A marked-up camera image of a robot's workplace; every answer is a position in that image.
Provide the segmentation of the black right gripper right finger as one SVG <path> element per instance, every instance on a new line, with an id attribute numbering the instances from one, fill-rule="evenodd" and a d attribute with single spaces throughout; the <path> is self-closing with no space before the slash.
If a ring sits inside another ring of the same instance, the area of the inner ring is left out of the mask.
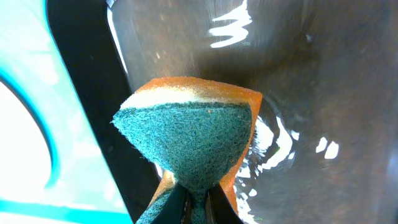
<path id="1" fill-rule="evenodd" d="M 206 197 L 207 224 L 243 224 L 238 214 L 232 208 L 220 184 L 207 192 Z"/>

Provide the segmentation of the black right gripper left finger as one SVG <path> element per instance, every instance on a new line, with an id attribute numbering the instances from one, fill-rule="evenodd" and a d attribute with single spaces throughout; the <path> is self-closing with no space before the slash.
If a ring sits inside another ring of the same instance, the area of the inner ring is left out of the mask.
<path id="1" fill-rule="evenodd" d="M 174 187 L 168 200 L 152 224 L 189 224 L 190 193 L 179 183 Z"/>

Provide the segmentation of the green yellow sponge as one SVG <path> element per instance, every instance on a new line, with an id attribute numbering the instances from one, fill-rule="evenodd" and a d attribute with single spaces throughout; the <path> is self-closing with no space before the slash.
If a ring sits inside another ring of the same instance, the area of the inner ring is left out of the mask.
<path id="1" fill-rule="evenodd" d="M 195 77 L 155 78 L 113 117 L 118 131 L 164 170 L 139 223 L 152 223 L 179 183 L 190 193 L 190 223 L 206 222 L 206 197 L 220 184 L 238 214 L 234 181 L 251 145 L 262 94 Z"/>

